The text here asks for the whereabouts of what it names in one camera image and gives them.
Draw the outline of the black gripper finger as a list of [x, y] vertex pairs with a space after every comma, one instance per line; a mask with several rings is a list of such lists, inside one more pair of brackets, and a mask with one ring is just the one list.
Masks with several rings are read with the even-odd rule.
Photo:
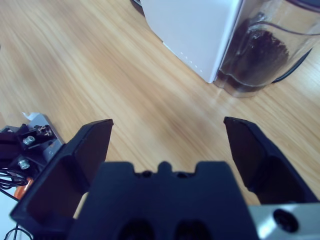
[[112, 119], [83, 125], [53, 157], [10, 213], [35, 240], [65, 240], [74, 214], [106, 160]]
[[255, 123], [230, 116], [223, 122], [243, 184], [261, 204], [319, 201], [286, 156]]

